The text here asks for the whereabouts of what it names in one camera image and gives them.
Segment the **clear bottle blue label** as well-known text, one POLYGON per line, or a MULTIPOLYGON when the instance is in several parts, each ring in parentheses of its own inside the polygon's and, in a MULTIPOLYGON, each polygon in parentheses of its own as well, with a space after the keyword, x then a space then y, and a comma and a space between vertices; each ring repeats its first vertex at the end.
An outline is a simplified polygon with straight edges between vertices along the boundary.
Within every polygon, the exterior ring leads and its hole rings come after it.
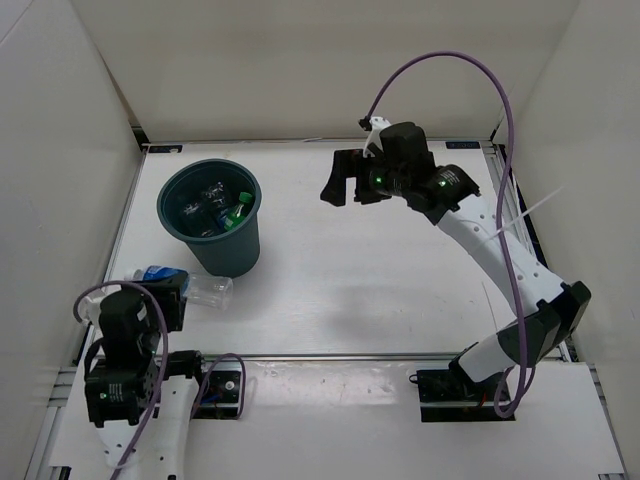
POLYGON ((235 204, 230 190, 223 182, 216 182, 202 191, 201 200, 216 234, 232 228, 235 204))

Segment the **clear crushed plastic bottle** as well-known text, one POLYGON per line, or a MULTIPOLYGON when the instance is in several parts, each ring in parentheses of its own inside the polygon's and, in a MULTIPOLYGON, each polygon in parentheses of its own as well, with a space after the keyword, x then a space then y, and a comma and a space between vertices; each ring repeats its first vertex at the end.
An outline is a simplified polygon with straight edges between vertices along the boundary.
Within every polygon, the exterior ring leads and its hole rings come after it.
POLYGON ((202 238, 211 234, 209 217, 200 201, 191 200, 182 205, 179 218, 186 235, 202 238))

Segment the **Pocari Sweat clear bottle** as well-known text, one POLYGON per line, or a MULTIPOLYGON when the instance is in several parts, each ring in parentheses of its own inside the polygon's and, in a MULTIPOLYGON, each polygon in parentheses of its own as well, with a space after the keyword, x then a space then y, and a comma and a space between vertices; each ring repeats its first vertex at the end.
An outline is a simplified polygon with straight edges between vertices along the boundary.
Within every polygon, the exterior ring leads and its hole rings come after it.
POLYGON ((189 273, 185 270, 152 265, 143 269, 130 269, 124 274, 126 281, 164 280, 175 274, 186 274, 182 295, 191 303, 225 310, 233 296, 233 280, 228 277, 189 273))

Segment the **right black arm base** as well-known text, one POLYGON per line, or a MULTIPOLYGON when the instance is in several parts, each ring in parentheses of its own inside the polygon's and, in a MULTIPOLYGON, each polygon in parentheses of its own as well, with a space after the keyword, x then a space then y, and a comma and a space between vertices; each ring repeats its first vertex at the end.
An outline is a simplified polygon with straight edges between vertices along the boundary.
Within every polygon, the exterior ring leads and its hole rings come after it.
POLYGON ((469 387, 447 368, 419 369, 408 380, 418 388, 422 423, 476 423, 514 421, 501 418, 494 409, 494 395, 501 374, 469 387))

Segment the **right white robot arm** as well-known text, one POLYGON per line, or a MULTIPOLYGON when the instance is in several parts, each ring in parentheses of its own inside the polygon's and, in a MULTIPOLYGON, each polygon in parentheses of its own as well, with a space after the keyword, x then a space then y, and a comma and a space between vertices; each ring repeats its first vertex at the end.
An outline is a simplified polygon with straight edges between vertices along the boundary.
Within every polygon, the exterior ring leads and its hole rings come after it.
POLYGON ((460 352, 449 364, 449 387, 460 399, 480 393, 486 380, 510 367, 534 367, 577 328, 591 299, 580 281, 568 284, 542 265, 510 232, 499 232, 479 186, 459 166, 439 166, 423 129, 374 118, 361 149, 337 150, 322 201, 373 204, 393 196, 454 239, 491 278, 516 318, 460 352))

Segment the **green plastic soda bottle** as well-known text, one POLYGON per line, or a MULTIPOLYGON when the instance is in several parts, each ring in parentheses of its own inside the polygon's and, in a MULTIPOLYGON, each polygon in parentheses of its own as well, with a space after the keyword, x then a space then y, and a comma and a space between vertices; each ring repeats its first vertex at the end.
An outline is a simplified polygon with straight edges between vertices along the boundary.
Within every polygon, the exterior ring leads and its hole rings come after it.
POLYGON ((223 228, 231 231, 244 221, 253 205, 254 196, 249 192, 239 194, 238 203, 224 217, 223 228))

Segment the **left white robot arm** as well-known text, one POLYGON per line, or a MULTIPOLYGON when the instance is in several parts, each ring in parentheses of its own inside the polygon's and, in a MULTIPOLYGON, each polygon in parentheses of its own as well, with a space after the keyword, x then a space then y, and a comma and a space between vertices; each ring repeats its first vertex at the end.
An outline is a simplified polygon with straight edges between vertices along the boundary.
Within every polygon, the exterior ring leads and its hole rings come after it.
POLYGON ((197 350, 171 352, 183 327, 189 276, 173 270, 96 286, 73 305, 101 336, 87 350, 84 392, 90 422, 114 479, 181 479, 195 400, 210 377, 197 350))

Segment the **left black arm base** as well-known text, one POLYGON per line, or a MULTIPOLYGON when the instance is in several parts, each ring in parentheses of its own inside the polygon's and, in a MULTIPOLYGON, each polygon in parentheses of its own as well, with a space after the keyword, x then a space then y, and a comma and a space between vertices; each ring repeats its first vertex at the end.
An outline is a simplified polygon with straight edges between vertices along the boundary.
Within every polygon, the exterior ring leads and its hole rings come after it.
POLYGON ((238 417, 244 377, 240 370, 216 370, 209 379, 194 419, 232 420, 238 417))

